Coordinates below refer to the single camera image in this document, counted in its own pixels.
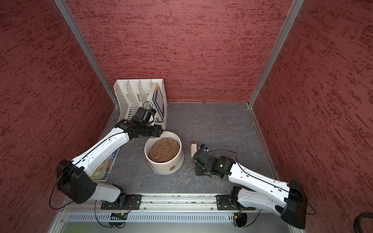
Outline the white ceramic pot with mud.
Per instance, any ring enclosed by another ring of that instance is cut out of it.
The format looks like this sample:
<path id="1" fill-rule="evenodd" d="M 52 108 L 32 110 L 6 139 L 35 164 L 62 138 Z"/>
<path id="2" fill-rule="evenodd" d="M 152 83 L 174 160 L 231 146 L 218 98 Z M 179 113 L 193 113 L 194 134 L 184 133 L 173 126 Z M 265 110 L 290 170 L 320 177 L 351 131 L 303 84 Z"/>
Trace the white ceramic pot with mud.
<path id="1" fill-rule="evenodd" d="M 161 137 L 149 139 L 144 152 L 152 170 L 160 175 L 177 172 L 184 162 L 182 142 L 172 132 L 165 131 Z"/>

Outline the white blue scrub brush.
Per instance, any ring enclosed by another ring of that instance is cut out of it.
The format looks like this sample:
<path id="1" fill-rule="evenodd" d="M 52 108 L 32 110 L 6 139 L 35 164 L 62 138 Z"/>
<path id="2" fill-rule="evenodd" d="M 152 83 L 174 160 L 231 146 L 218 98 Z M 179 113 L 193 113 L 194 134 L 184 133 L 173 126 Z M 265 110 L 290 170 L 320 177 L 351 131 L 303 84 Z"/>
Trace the white blue scrub brush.
<path id="1" fill-rule="evenodd" d="M 197 152 L 197 143 L 192 140 L 190 142 L 190 156 L 193 158 L 194 154 Z"/>

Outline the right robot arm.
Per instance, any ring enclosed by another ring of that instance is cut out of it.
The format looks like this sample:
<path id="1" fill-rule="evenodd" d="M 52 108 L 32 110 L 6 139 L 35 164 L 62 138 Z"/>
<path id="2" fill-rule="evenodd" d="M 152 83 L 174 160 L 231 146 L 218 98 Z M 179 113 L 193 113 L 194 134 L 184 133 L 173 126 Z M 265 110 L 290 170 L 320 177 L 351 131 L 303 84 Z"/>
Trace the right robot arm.
<path id="1" fill-rule="evenodd" d="M 198 149 L 192 159 L 196 175 L 216 177 L 236 184 L 228 200 L 233 208 L 252 207 L 278 214 L 281 219 L 298 229 L 306 228 L 308 198 L 297 181 L 290 183 L 274 180 L 256 173 L 237 160 Z"/>

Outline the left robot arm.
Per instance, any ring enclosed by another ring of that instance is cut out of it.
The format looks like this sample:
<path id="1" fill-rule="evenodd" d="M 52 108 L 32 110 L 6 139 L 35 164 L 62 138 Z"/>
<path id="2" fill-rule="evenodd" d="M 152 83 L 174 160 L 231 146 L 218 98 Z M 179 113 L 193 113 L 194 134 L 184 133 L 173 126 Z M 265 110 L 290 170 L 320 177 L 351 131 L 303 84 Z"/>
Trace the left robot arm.
<path id="1" fill-rule="evenodd" d="M 163 133 L 161 125 L 154 123 L 156 110 L 140 107 L 130 119 L 119 121 L 98 143 L 83 154 L 57 165 L 55 188 L 76 204 L 102 201 L 123 209 L 127 205 L 124 189 L 113 184 L 97 183 L 91 179 L 94 171 L 113 152 L 133 138 L 157 138 Z"/>

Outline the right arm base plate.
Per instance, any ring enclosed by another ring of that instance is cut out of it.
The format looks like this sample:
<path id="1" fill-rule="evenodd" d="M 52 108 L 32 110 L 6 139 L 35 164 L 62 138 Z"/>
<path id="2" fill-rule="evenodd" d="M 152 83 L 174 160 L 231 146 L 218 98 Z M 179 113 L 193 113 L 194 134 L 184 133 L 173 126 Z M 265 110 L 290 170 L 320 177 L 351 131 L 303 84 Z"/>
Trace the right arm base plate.
<path id="1" fill-rule="evenodd" d="M 243 207 L 237 200 L 229 199 L 228 195 L 216 195 L 216 203 L 218 210 L 234 210 L 234 211 L 253 211 L 254 207 Z"/>

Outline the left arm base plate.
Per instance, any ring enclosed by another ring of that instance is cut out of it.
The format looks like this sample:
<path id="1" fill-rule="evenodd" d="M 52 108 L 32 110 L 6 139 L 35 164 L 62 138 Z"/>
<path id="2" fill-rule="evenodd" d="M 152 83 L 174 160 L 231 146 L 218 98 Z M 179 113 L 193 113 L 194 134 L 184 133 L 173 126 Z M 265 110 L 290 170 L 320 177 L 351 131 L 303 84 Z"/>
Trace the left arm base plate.
<path id="1" fill-rule="evenodd" d="M 142 200 L 140 194 L 121 194 L 114 202 L 102 202 L 101 210 L 139 210 Z"/>

